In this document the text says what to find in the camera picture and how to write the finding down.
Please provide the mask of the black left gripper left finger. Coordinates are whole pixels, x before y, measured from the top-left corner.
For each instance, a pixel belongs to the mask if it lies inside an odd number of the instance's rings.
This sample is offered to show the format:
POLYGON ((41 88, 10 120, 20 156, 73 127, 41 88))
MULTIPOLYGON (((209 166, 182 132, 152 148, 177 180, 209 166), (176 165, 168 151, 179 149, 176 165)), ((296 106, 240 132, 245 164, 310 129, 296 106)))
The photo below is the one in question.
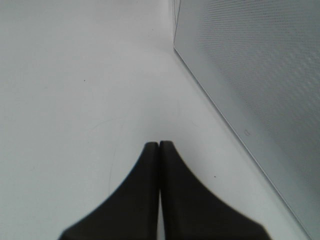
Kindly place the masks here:
POLYGON ((159 214, 160 153, 147 142, 118 188, 95 210, 65 229, 61 240, 155 240, 159 214))

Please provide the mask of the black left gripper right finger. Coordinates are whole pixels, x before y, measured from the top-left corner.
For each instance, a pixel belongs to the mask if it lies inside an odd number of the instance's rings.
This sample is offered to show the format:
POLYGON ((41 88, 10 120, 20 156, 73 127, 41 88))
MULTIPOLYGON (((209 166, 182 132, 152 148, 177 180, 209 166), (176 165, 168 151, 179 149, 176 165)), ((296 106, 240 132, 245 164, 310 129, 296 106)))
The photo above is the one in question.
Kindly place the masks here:
POLYGON ((262 225, 228 206, 191 172, 171 141, 161 141, 160 192, 167 240, 269 240, 262 225))

